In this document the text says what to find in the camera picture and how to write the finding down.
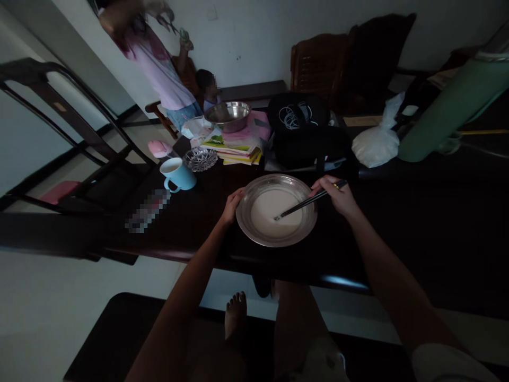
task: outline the shorts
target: shorts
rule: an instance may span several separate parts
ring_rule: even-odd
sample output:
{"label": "shorts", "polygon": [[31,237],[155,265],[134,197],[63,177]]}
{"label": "shorts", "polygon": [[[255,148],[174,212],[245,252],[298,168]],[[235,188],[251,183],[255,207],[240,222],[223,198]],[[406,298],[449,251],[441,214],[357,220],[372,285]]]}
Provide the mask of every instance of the shorts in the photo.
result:
{"label": "shorts", "polygon": [[200,105],[198,102],[192,103],[180,110],[166,110],[166,115],[170,119],[171,123],[177,128],[179,132],[182,131],[182,127],[186,124],[188,119],[200,117],[203,115]]}

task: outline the metal bowl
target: metal bowl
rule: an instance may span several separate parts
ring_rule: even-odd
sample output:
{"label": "metal bowl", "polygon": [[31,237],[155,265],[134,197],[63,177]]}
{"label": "metal bowl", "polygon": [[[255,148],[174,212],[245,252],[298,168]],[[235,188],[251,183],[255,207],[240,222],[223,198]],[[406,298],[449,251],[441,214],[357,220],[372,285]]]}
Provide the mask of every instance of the metal bowl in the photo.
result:
{"label": "metal bowl", "polygon": [[225,133],[235,133],[245,128],[251,106],[245,102],[222,102],[205,112],[205,119],[219,126]]}
{"label": "metal bowl", "polygon": [[182,160],[192,172],[202,172],[215,165],[217,152],[203,147],[195,147],[189,150]]}
{"label": "metal bowl", "polygon": [[244,198],[235,211],[242,231],[254,242],[266,247],[287,247],[304,239],[317,222],[318,210],[315,203],[302,208],[302,222],[296,231],[288,236],[273,238],[258,231],[251,221],[254,201],[266,191],[283,189],[294,195],[300,202],[306,200],[311,189],[302,181],[285,174],[269,174],[253,180],[244,190]]}

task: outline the white batter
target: white batter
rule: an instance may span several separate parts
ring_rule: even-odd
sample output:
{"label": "white batter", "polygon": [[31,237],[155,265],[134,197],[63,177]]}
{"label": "white batter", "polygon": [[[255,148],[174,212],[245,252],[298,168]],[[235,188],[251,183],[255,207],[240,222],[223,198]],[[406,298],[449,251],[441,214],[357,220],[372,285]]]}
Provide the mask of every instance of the white batter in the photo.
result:
{"label": "white batter", "polygon": [[302,222],[302,210],[295,211],[278,221],[275,221],[274,217],[298,203],[295,196],[282,189],[266,191],[254,201],[251,221],[258,231],[272,238],[291,235]]}

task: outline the green cylinder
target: green cylinder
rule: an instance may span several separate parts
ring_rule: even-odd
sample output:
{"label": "green cylinder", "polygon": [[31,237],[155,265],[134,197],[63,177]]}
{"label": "green cylinder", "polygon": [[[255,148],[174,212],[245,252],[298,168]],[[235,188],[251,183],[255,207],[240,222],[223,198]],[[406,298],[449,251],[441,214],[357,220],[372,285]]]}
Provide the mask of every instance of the green cylinder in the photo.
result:
{"label": "green cylinder", "polygon": [[469,60],[424,112],[399,146],[398,157],[419,162],[509,87],[509,61]]}

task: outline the light blue mug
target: light blue mug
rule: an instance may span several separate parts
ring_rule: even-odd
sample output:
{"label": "light blue mug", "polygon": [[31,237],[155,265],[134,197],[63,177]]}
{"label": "light blue mug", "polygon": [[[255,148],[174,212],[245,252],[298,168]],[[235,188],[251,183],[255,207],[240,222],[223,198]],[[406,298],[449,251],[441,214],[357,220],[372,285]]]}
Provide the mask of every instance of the light blue mug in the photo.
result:
{"label": "light blue mug", "polygon": [[[175,193],[180,190],[192,189],[196,185],[197,180],[195,175],[182,163],[182,159],[180,158],[168,159],[161,165],[159,171],[162,175],[166,176],[164,188],[170,190],[170,192]],[[177,186],[175,191],[168,186],[170,180]]]}

